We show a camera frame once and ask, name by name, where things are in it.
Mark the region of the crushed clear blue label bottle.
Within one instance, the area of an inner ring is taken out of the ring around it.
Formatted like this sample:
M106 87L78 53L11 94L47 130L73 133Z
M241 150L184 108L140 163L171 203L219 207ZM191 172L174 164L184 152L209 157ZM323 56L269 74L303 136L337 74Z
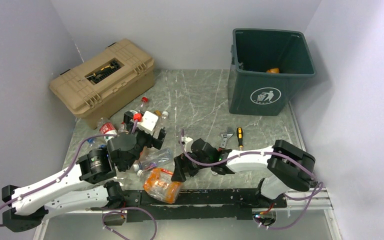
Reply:
M163 148L156 152L149 153L143 160L132 165L133 170L139 176L157 167L165 166L173 161L173 151L170 148Z

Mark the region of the crushed orange label jug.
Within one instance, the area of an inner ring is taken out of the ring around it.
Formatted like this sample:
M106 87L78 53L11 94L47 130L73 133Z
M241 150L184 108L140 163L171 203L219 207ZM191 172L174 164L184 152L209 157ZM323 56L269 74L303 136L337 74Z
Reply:
M165 168L153 168L144 172L142 187L155 200L174 204L184 185L182 182L172 181L173 174Z

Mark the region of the small orange bottle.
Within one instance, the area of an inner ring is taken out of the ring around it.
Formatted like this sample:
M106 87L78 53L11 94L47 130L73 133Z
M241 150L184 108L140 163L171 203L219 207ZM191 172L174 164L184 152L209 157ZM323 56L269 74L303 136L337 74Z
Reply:
M279 74L280 69L279 68L271 68L271 69L268 69L266 72L270 73L270 74Z

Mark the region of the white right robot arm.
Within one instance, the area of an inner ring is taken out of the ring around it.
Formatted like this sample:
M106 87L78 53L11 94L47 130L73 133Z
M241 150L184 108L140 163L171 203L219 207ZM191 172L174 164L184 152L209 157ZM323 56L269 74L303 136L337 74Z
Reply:
M179 144L182 153L174 158L171 181L183 183L187 176L193 177L204 168L221 176L263 171L269 176L260 180L255 194L262 208L289 190L307 192L315 179L316 159L285 140L253 150L217 149L201 138L189 137L181 137Z

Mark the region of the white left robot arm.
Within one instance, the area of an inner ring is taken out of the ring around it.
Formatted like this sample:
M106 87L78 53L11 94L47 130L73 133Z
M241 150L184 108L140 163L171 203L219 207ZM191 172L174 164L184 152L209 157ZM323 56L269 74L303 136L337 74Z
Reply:
M123 121L124 132L88 137L88 152L76 154L60 172L28 186L3 187L8 209L2 213L2 225L19 233L72 211L135 207L139 195L124 193L115 178L129 170L145 148L160 149L166 131L157 128L159 117L150 111L127 111Z

